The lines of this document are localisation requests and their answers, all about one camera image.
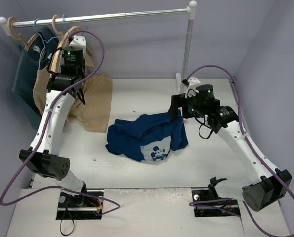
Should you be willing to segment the blue Mickey Mouse t-shirt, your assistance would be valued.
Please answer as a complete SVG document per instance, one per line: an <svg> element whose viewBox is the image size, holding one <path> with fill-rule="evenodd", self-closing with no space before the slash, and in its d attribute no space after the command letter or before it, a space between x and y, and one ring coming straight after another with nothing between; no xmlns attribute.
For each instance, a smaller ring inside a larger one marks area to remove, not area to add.
<svg viewBox="0 0 294 237"><path fill-rule="evenodd" d="M135 121L115 120L108 128L108 152L129 159L156 165L163 162L170 151L186 148L188 139L181 112L177 120L169 113L143 114Z"/></svg>

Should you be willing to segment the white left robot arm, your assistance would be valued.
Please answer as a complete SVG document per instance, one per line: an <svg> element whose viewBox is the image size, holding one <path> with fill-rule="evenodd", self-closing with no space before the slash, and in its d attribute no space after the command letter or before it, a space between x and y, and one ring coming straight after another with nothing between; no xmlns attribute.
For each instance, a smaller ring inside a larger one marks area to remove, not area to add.
<svg viewBox="0 0 294 237"><path fill-rule="evenodd" d="M35 138L27 150L22 149L19 158L36 175L52 178L56 184L68 189L70 202L82 207L87 202L86 184L70 170L70 160L59 155L60 140L67 115L81 92L85 78L86 39L73 36L68 47L59 48L63 54L60 72L48 70L46 102Z"/></svg>

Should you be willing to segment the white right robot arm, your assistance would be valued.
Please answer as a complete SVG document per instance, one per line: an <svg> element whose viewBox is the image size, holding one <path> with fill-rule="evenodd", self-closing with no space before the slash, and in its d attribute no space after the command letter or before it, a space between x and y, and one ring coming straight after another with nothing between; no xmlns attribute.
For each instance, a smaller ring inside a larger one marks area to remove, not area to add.
<svg viewBox="0 0 294 237"><path fill-rule="evenodd" d="M245 202L255 212L281 199L285 186L292 180L287 170L280 170L268 160L254 141L247 142L249 137L240 130L239 117L230 106L222 106L215 98L213 86L202 84L191 77L184 79L187 90L171 98L170 116L179 118L203 119L201 125L217 134L232 149L239 159L250 180L233 183L227 178L211 178L207 197L212 203L231 198Z"/></svg>

